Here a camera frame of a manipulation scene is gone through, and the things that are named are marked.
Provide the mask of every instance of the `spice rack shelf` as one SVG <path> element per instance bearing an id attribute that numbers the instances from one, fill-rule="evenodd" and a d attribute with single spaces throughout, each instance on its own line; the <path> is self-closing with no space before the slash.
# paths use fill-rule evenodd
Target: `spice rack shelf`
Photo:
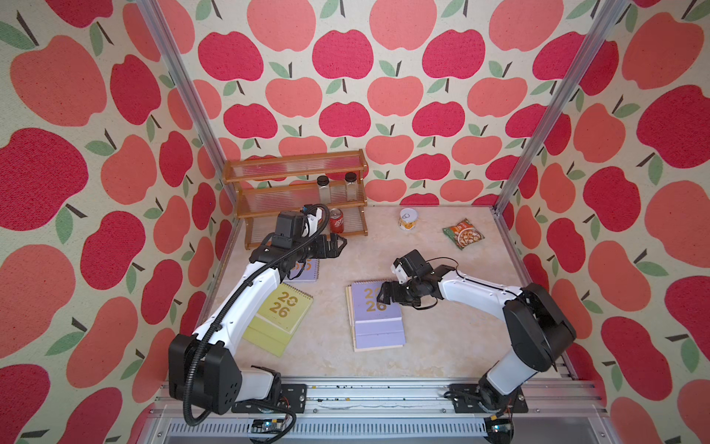
<path id="1" fill-rule="evenodd" d="M 231 183 L 237 191 L 235 215 L 244 219 L 246 236 L 244 248 L 257 247 L 261 240 L 275 226 L 276 216 L 282 211 L 298 211 L 303 205 L 319 203 L 318 185 L 304 183 L 300 185 L 269 186 L 268 188 L 247 188 L 247 180 L 274 180 L 285 176 L 337 175 L 354 172 L 358 175 L 357 196 L 348 201 L 345 195 L 344 180 L 330 180 L 331 202 L 329 208 L 343 211 L 345 232 L 342 236 L 367 236 L 364 207 L 367 196 L 363 177 L 367 161 L 362 150 L 340 153 L 307 154 L 282 158 L 253 159 L 250 161 L 227 161 L 222 179 Z"/>

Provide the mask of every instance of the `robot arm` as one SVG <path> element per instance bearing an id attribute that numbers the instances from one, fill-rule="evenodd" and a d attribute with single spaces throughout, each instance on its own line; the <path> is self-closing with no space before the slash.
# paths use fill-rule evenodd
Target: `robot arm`
<path id="1" fill-rule="evenodd" d="M 508 397 L 555 360 L 577 338 L 572 324 L 549 293 L 535 283 L 524 288 L 503 286 L 459 273 L 451 266 L 432 268 L 417 250 L 395 260 L 398 282 L 382 285 L 378 302 L 414 308 L 421 297 L 455 300 L 505 321 L 510 350 L 479 380 L 479 405 L 495 413 L 508 405 Z"/>
<path id="2" fill-rule="evenodd" d="M 192 404 L 221 415 L 236 402 L 280 392 L 280 382 L 275 381 L 278 373 L 255 367 L 240 370 L 234 355 L 254 315 L 296 262 L 338 257 L 347 245 L 347 240 L 337 234 L 331 233 L 330 240 L 320 234 L 328 223 L 324 210 L 327 212 L 324 205 L 314 205 L 306 207 L 305 212 L 281 212 L 276 230 L 254 250 L 231 296 L 191 336 L 177 335 L 170 343 L 171 397 L 185 402 L 185 393 L 189 392 L 187 407 Z M 324 223 L 319 228 L 321 219 Z M 205 417 L 203 414 L 195 420 L 185 413 L 186 422 L 192 426 Z"/>

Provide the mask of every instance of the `wall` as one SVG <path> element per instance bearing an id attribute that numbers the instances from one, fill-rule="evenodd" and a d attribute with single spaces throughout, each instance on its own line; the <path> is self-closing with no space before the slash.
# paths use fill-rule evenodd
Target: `wall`
<path id="1" fill-rule="evenodd" d="M 577 0 L 180 3 L 196 33 L 183 62 L 198 90 L 222 96 L 205 108 L 226 158 L 362 148 L 370 202 L 404 205 L 494 202 L 598 9 Z M 606 86 L 615 56 L 600 59 L 589 94 Z M 561 121 L 551 143 L 566 144 L 569 131 Z"/>
<path id="2" fill-rule="evenodd" d="M 566 106 L 572 140 L 512 201 L 518 252 L 625 444 L 710 442 L 709 6 L 632 4 L 610 85 Z"/>
<path id="3" fill-rule="evenodd" d="M 231 203 L 135 3 L 4 1 L 0 21 L 0 443 L 132 443 Z"/>

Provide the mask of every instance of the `red apple print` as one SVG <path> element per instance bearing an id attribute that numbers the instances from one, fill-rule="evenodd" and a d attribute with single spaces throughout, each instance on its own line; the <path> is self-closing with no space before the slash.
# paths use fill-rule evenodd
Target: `red apple print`
<path id="1" fill-rule="evenodd" d="M 370 32 L 389 50 L 415 50 L 429 38 L 437 22 L 433 0 L 378 0 L 370 10 Z"/>
<path id="2" fill-rule="evenodd" d="M 259 50 L 242 33 L 209 33 L 197 46 L 204 71 L 217 80 L 257 80 L 264 72 Z"/>
<path id="3" fill-rule="evenodd" d="M 452 179 L 442 185 L 439 195 L 449 202 L 468 202 L 478 197 L 483 189 L 484 183 L 478 179 Z"/>
<path id="4" fill-rule="evenodd" d="M 327 79 L 361 79 L 372 69 L 374 55 L 367 37 L 354 29 L 330 31 L 313 45 L 313 67 Z"/>
<path id="5" fill-rule="evenodd" d="M 670 367 L 643 325 L 614 316 L 601 325 L 601 339 L 628 385 L 646 399 L 661 401 L 673 390 Z"/>
<path id="6" fill-rule="evenodd" d="M 535 57 L 532 73 L 539 80 L 563 79 L 574 56 L 581 46 L 584 36 L 571 32 L 545 45 Z M 594 56 L 579 86 L 587 95 L 597 95 L 611 82 L 618 67 L 619 53 L 616 42 L 602 43 Z"/>
<path id="7" fill-rule="evenodd" d="M 278 152 L 282 156 L 300 156 L 302 154 L 327 153 L 328 147 L 323 139 L 310 137 L 284 137 L 278 143 Z"/>
<path id="8" fill-rule="evenodd" d="M 121 391 L 115 387 L 90 394 L 72 412 L 57 444 L 103 443 L 119 417 L 122 405 Z"/>
<path id="9" fill-rule="evenodd" d="M 197 244 L 197 251 L 190 260 L 190 266 L 187 269 L 187 278 L 194 287 L 201 286 L 209 276 L 209 270 L 214 263 L 214 250 L 209 237 L 203 237 Z"/>
<path id="10" fill-rule="evenodd" d="M 530 105 L 515 112 L 506 124 L 506 134 L 510 137 L 531 137 L 547 107 L 539 104 Z M 564 151 L 572 136 L 572 123 L 569 116 L 562 113 L 545 139 L 547 152 L 556 156 Z"/>
<path id="11" fill-rule="evenodd" d="M 705 357 L 710 357 L 710 277 L 689 276 L 678 279 L 666 290 L 665 305 L 668 313 L 675 318 L 695 340 Z"/>
<path id="12" fill-rule="evenodd" d="M 138 312 L 130 299 L 119 296 L 106 301 L 72 351 L 67 363 L 69 384 L 85 389 L 106 379 L 121 363 L 137 329 Z"/>
<path id="13" fill-rule="evenodd" d="M 240 139 L 251 139 L 252 137 L 271 139 L 278 131 L 273 114 L 257 103 L 234 105 L 226 110 L 224 112 L 224 127 L 233 136 Z"/>
<path id="14" fill-rule="evenodd" d="M 192 25 L 190 13 L 178 0 L 158 0 L 158 4 L 170 28 L 170 34 L 175 40 L 177 50 L 180 54 L 187 54 L 195 44 L 195 27 Z"/>
<path id="15" fill-rule="evenodd" d="M 592 174 L 584 184 L 582 196 L 601 224 L 613 232 L 630 228 L 641 213 L 638 187 L 626 180 L 623 170 L 615 166 Z"/>
<path id="16" fill-rule="evenodd" d="M 411 194 L 400 202 L 403 207 L 428 207 L 439 204 L 439 198 L 432 194 Z"/>
<path id="17" fill-rule="evenodd" d="M 192 336 L 192 332 L 197 327 L 197 321 L 200 318 L 202 306 L 207 299 L 204 291 L 197 291 L 190 296 L 190 301 L 187 303 L 187 308 L 180 319 L 180 334 Z"/>
<path id="18" fill-rule="evenodd" d="M 131 394 L 136 403 L 141 404 L 153 398 L 165 383 L 168 377 L 168 348 L 173 339 L 175 332 L 172 328 L 163 328 L 153 338 L 151 348 L 133 379 Z"/>
<path id="19" fill-rule="evenodd" d="M 660 240 L 671 257 L 686 264 L 710 268 L 710 199 L 703 187 L 690 180 L 669 183 L 646 207 L 648 234 Z"/>
<path id="20" fill-rule="evenodd" d="M 148 415 L 151 414 L 151 410 L 154 408 L 155 403 L 150 403 L 143 409 L 142 412 L 139 413 L 138 418 L 136 418 L 131 426 L 131 434 L 129 435 L 128 441 L 126 441 L 126 444 L 138 444 L 138 438 L 141 437 L 141 432 L 146 424 L 146 419 L 148 419 Z"/>
<path id="21" fill-rule="evenodd" d="M 472 207 L 490 207 L 492 205 L 495 205 L 497 201 L 498 201 L 497 194 L 487 194 L 485 196 L 481 196 L 478 199 L 476 199 L 474 201 L 474 203 L 471 204 L 471 206 Z"/>
<path id="22" fill-rule="evenodd" d="M 190 211 L 180 196 L 172 196 L 153 227 L 155 247 L 165 254 L 176 252 L 190 231 Z"/>
<path id="23" fill-rule="evenodd" d="M 670 90 L 643 112 L 636 136 L 674 168 L 702 165 L 710 159 L 710 99 L 696 85 Z"/>
<path id="24" fill-rule="evenodd" d="M 562 0 L 504 0 L 493 12 L 488 34 L 504 51 L 530 51 L 552 35 L 563 12 Z"/>
<path id="25" fill-rule="evenodd" d="M 81 260 L 84 280 L 97 290 L 115 287 L 145 243 L 146 230 L 136 216 L 123 211 L 110 212 L 84 242 Z"/>
<path id="26" fill-rule="evenodd" d="M 576 342 L 572 343 L 566 352 L 567 357 L 570 361 L 572 361 L 574 372 L 577 373 L 579 380 L 592 381 L 594 383 L 596 393 L 598 393 L 599 397 L 601 397 L 601 405 L 606 407 L 606 389 L 604 387 L 604 380 L 594 368 L 594 361 L 589 355 L 589 352 L 587 352 L 584 347 Z"/>
<path id="27" fill-rule="evenodd" d="M 520 195 L 525 199 L 530 199 L 537 191 L 537 167 L 531 165 L 525 172 L 525 175 L 520 179 Z"/>
<path id="28" fill-rule="evenodd" d="M 453 30 L 434 37 L 424 50 L 422 69 L 429 77 L 467 79 L 476 74 L 486 58 L 486 44 L 478 31 Z"/>
<path id="29" fill-rule="evenodd" d="M 515 223 L 515 231 L 520 236 L 520 243 L 527 249 L 536 249 L 542 239 L 540 224 L 535 220 L 533 210 L 527 205 L 523 205 L 518 210 L 518 218 Z"/>
<path id="30" fill-rule="evenodd" d="M 710 442 L 710 423 L 705 412 L 710 411 L 710 381 L 695 379 L 678 393 L 678 413 L 701 443 Z"/>
<path id="31" fill-rule="evenodd" d="M 0 404 L 12 406 L 0 411 L 2 444 L 17 442 L 24 426 L 47 399 L 49 388 L 49 374 L 38 365 L 17 364 L 0 369 Z"/>
<path id="32" fill-rule="evenodd" d="M 370 130 L 370 114 L 358 102 L 334 103 L 320 112 L 320 130 L 327 136 L 362 137 Z"/>
<path id="33" fill-rule="evenodd" d="M 370 108 L 383 116 L 408 116 L 419 106 L 424 95 L 422 82 L 414 77 L 380 77 L 367 89 Z"/>
<path id="34" fill-rule="evenodd" d="M 309 77 L 274 79 L 266 85 L 266 100 L 274 111 L 286 117 L 313 117 L 320 109 L 323 93 Z"/>
<path id="35" fill-rule="evenodd" d="M 651 415 L 638 402 L 622 396 L 611 404 L 611 423 L 627 444 L 662 444 Z"/>
<path id="36" fill-rule="evenodd" d="M 547 228 L 547 245 L 566 272 L 576 273 L 584 265 L 584 238 L 575 230 L 574 222 L 566 217 L 555 220 Z"/>
<path id="37" fill-rule="evenodd" d="M 420 154 L 407 162 L 404 168 L 404 174 L 409 179 L 421 180 L 441 180 L 449 174 L 451 170 L 451 162 L 444 154 Z"/>
<path id="38" fill-rule="evenodd" d="M 207 183 L 200 183 L 197 193 L 192 196 L 192 221 L 197 229 L 207 228 L 216 203 L 212 187 Z"/>
<path id="39" fill-rule="evenodd" d="M 254 0 L 246 20 L 256 40 L 274 51 L 303 51 L 315 34 L 315 12 L 308 0 Z"/>
<path id="40" fill-rule="evenodd" d="M 111 0 L 45 0 L 47 5 L 71 26 L 86 28 L 99 17 L 110 17 L 114 13 Z"/>
<path id="41" fill-rule="evenodd" d="M 141 59 L 128 54 L 111 70 L 111 97 L 129 123 L 143 124 L 160 106 L 160 89 L 150 69 Z"/>
<path id="42" fill-rule="evenodd" d="M 409 136 L 374 136 L 365 145 L 367 158 L 384 165 L 400 165 L 409 159 L 414 151 L 414 141 Z"/>
<path id="43" fill-rule="evenodd" d="M 84 126 L 93 113 L 106 108 L 106 84 L 99 67 L 67 36 L 56 36 L 46 48 L 15 57 L 10 81 L 20 100 L 54 125 Z"/>
<path id="44" fill-rule="evenodd" d="M 212 159 L 209 158 L 207 149 L 204 146 L 200 147 L 197 152 L 197 167 L 200 168 L 200 173 L 205 179 L 214 177 L 214 165 L 212 165 Z"/>
<path id="45" fill-rule="evenodd" d="M 160 61 L 160 51 L 153 40 L 151 30 L 148 29 L 143 14 L 135 3 L 127 3 L 124 6 L 124 28 L 136 47 L 138 52 L 148 60 Z"/>
<path id="46" fill-rule="evenodd" d="M 222 188 L 222 191 L 219 192 L 219 209 L 225 216 L 231 215 L 231 212 L 234 211 L 234 206 L 231 204 L 229 195 L 226 193 L 224 188 Z"/>
<path id="47" fill-rule="evenodd" d="M 550 291 L 550 279 L 547 277 L 547 272 L 542 267 L 542 261 L 537 254 L 529 253 L 523 257 L 523 264 L 530 274 L 532 282 L 535 282 Z"/>
<path id="48" fill-rule="evenodd" d="M 150 325 L 157 325 L 165 319 L 173 298 L 182 286 L 182 267 L 172 259 L 158 262 L 153 277 L 143 287 L 141 315 Z"/>
<path id="49" fill-rule="evenodd" d="M 219 231 L 214 237 L 214 253 L 217 255 L 217 260 L 222 260 L 222 255 L 224 254 L 224 249 L 226 248 L 226 242 L 229 240 L 229 235 L 231 234 L 231 224 L 229 220 L 224 219 L 219 223 Z"/>
<path id="50" fill-rule="evenodd" d="M 703 48 L 703 29 L 657 13 L 636 31 L 623 56 L 623 78 L 641 90 L 670 85 L 693 65 Z"/>
<path id="51" fill-rule="evenodd" d="M 506 221 L 508 230 L 513 229 L 513 223 L 515 222 L 515 210 L 513 209 L 513 204 L 510 202 L 508 202 L 506 208 L 503 210 L 503 220 Z"/>
<path id="52" fill-rule="evenodd" d="M 497 158 L 486 168 L 486 177 L 490 180 L 507 180 L 520 160 L 517 156 Z"/>
<path id="53" fill-rule="evenodd" d="M 106 194 L 123 205 L 142 201 L 157 177 L 150 146 L 134 134 L 126 137 L 121 149 L 101 167 L 101 184 Z"/>
<path id="54" fill-rule="evenodd" d="M 72 263 L 58 249 L 25 245 L 10 253 L 0 266 L 0 304 L 4 307 L 0 334 L 13 340 L 0 342 L 0 359 L 44 334 L 57 310 L 72 298 L 75 287 Z"/>
<path id="55" fill-rule="evenodd" d="M 182 184 L 185 173 L 192 167 L 192 148 L 185 136 L 170 132 L 168 140 L 160 145 L 158 164 L 165 183 L 174 188 Z"/>
<path id="56" fill-rule="evenodd" d="M 0 149 L 0 227 L 37 229 L 83 190 L 89 171 L 82 154 L 57 134 L 23 128 Z M 56 179 L 47 181 L 48 175 Z"/>
<path id="57" fill-rule="evenodd" d="M 370 180 L 365 183 L 365 194 L 375 202 L 397 202 L 407 192 L 407 183 L 401 179 Z"/>
<path id="58" fill-rule="evenodd" d="M 420 136 L 456 135 L 464 127 L 466 115 L 458 102 L 432 102 L 417 111 L 412 120 L 412 130 Z"/>

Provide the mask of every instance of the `apple stem print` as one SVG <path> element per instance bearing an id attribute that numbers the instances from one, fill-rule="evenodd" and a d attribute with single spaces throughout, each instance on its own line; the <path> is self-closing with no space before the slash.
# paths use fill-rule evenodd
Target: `apple stem print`
<path id="1" fill-rule="evenodd" d="M 459 12 L 459 9 L 461 9 L 462 6 L 464 7 L 462 14 L 464 17 L 467 17 L 469 12 L 469 0 L 451 0 L 449 4 L 447 4 L 446 8 L 444 8 L 442 18 L 453 16 L 455 13 Z"/>
<path id="2" fill-rule="evenodd" d="M 205 20 L 212 13 L 213 9 L 214 15 L 222 20 L 222 15 L 219 13 L 219 9 L 217 8 L 217 4 L 214 0 L 200 0 L 197 4 L 197 8 L 195 9 L 195 20 Z"/>
<path id="3" fill-rule="evenodd" d="M 345 17 L 343 0 L 327 0 L 320 10 L 320 18 L 328 18 L 338 10 L 340 10 L 340 15 Z"/>

